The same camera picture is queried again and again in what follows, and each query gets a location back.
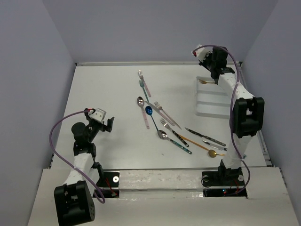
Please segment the gold fork green handle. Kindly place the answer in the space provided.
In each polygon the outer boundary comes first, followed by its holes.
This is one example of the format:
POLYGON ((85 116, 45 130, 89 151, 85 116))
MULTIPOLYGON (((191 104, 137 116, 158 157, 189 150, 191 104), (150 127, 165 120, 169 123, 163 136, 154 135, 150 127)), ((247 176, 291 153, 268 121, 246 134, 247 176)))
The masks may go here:
POLYGON ((199 79, 198 80, 201 84, 216 84, 214 81, 204 81, 204 80, 201 80, 199 79))

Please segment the silver fork slim handle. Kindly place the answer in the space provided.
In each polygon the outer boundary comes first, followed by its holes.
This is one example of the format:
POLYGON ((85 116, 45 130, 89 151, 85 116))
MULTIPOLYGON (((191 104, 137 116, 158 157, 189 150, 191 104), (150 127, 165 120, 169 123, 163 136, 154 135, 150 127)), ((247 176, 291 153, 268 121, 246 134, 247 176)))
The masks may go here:
POLYGON ((154 104, 158 112, 164 115, 164 118, 173 126, 175 126, 174 120, 163 110, 163 107, 157 101, 155 101, 154 104))

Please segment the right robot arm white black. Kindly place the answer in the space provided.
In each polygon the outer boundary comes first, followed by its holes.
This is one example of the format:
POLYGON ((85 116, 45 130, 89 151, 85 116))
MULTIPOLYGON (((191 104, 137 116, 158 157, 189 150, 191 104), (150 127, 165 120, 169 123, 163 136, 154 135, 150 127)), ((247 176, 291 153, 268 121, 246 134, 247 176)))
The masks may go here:
POLYGON ((225 47, 204 45, 192 53, 230 98, 230 145, 218 170, 203 172, 202 182, 205 187, 230 186, 243 176, 244 154, 251 139, 262 129, 265 102, 244 87, 237 67, 227 67, 227 59, 233 55, 225 47))

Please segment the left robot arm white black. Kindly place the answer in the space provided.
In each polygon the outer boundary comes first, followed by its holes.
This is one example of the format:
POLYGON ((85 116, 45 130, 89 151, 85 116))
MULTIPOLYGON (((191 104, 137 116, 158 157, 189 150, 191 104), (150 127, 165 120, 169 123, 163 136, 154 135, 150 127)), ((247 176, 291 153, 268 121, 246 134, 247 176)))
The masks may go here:
POLYGON ((104 195, 98 187, 105 179, 102 166, 96 162, 96 146, 93 143, 98 132, 111 132, 113 118, 105 123, 106 111, 99 108, 86 108, 82 111, 88 124, 75 123, 71 132, 74 137, 74 162, 59 155, 59 158, 71 167, 65 182, 55 188, 54 199, 58 224, 76 226, 95 219, 93 196, 100 203, 105 202, 104 195))

